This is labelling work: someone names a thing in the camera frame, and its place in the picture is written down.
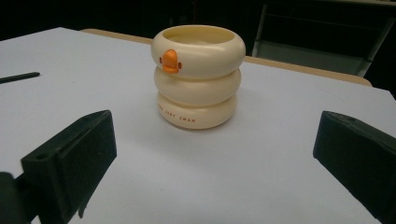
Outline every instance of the white table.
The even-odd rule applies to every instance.
[[[154,67],[149,45],[63,28],[0,42],[0,77],[41,73],[0,84],[0,170],[110,109],[118,157],[70,223],[379,223],[312,150],[323,110],[396,136],[389,92],[243,63],[234,116],[188,131],[158,113]]]

